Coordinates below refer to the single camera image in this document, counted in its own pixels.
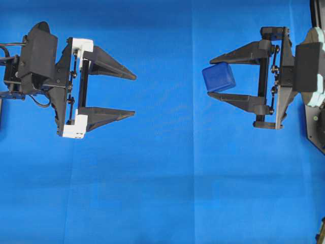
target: blue block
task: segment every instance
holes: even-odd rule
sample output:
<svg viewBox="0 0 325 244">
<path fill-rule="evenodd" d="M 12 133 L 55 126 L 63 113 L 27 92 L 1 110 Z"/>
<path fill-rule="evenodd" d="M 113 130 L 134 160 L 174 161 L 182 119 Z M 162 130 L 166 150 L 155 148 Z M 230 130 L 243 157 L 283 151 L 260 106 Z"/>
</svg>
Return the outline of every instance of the blue block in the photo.
<svg viewBox="0 0 325 244">
<path fill-rule="evenodd" d="M 236 86 L 232 69 L 227 63 L 218 63 L 202 71 L 208 92 L 222 92 Z"/>
</svg>

